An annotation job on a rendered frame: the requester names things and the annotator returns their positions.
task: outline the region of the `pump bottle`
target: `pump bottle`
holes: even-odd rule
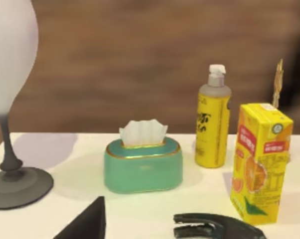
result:
[[[210,65],[208,83],[199,89],[195,161],[206,168],[224,165],[231,89],[224,85],[223,65]]]

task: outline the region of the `orange juice box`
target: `orange juice box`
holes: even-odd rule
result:
[[[293,121],[270,104],[241,105],[231,201],[251,225],[275,223]]]

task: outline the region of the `blurred brown background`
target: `blurred brown background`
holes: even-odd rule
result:
[[[242,103],[268,101],[289,65],[300,0],[33,0],[40,44],[12,131],[118,132],[158,119],[194,133],[209,64],[225,64],[230,132]],[[286,112],[300,133],[300,103]]]

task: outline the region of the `gray lamp base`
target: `gray lamp base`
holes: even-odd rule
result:
[[[0,172],[0,210],[32,204],[44,197],[53,184],[51,175],[38,168]]]

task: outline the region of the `white table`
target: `white table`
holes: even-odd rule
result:
[[[217,213],[239,218],[224,181],[224,176],[230,177],[232,173],[234,135],[229,136],[225,166],[208,170],[194,163],[194,135],[171,134],[183,150],[182,185],[172,191],[133,195],[111,193],[103,184],[104,150],[117,134],[13,133],[11,136],[17,155],[27,166],[48,167],[55,187],[33,205],[0,211],[0,239],[52,239],[98,196],[106,197],[107,239],[172,239],[172,217],[177,213]],[[260,226],[268,239],[300,239],[298,135],[292,137],[291,154],[278,223]],[[0,162],[2,156],[3,145],[0,145]],[[43,157],[49,158],[45,164]]]

